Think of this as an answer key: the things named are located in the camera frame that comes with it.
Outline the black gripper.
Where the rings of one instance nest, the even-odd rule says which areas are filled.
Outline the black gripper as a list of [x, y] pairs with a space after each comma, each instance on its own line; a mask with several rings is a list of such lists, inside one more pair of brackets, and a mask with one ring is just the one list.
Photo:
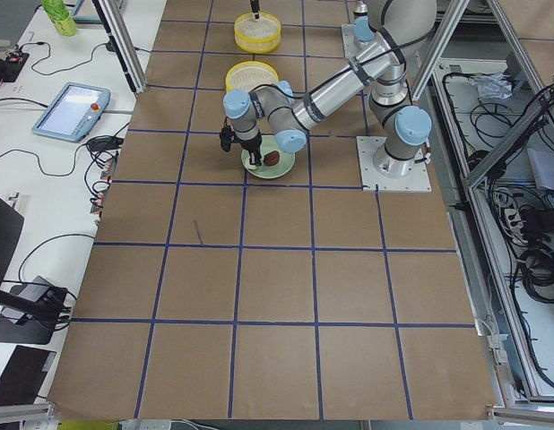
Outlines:
[[[250, 0], [250, 7], [254, 18], [258, 20], [260, 18], [260, 1]], [[238, 137], [238, 143], [244, 150], [248, 151], [247, 165], [249, 167], [259, 167], [262, 165], [262, 155], [260, 152], [260, 147], [262, 144], [261, 135], [257, 135], [251, 139]]]

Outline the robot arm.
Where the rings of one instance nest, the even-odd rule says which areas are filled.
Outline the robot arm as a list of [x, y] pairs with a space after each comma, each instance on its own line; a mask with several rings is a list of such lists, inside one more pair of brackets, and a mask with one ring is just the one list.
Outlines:
[[240, 145], [248, 155], [248, 165], [259, 168], [264, 158], [259, 119], [267, 121], [281, 151], [296, 153], [306, 146], [313, 128], [369, 89], [370, 109], [387, 134], [374, 153], [375, 168], [386, 177], [408, 175], [432, 129], [429, 114], [411, 102], [406, 81], [407, 57], [424, 40], [419, 37], [399, 45], [380, 30], [344, 68], [303, 96], [295, 95], [286, 81], [260, 84], [250, 91], [228, 91], [222, 101], [221, 148], [230, 151], [233, 144]]
[[367, 20], [353, 24], [353, 39], [358, 47], [381, 39], [390, 48], [415, 51], [432, 31], [436, 16], [435, 0], [365, 1]]

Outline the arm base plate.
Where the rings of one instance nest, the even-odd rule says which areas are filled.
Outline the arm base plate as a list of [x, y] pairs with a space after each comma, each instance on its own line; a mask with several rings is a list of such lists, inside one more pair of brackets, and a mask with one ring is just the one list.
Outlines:
[[352, 23], [341, 26], [342, 46], [345, 58], [351, 58], [358, 54], [360, 50], [360, 41], [354, 36], [354, 25]]
[[361, 188], [381, 193], [430, 193], [427, 163], [422, 148], [413, 159], [397, 160], [385, 151], [384, 136], [358, 136]]

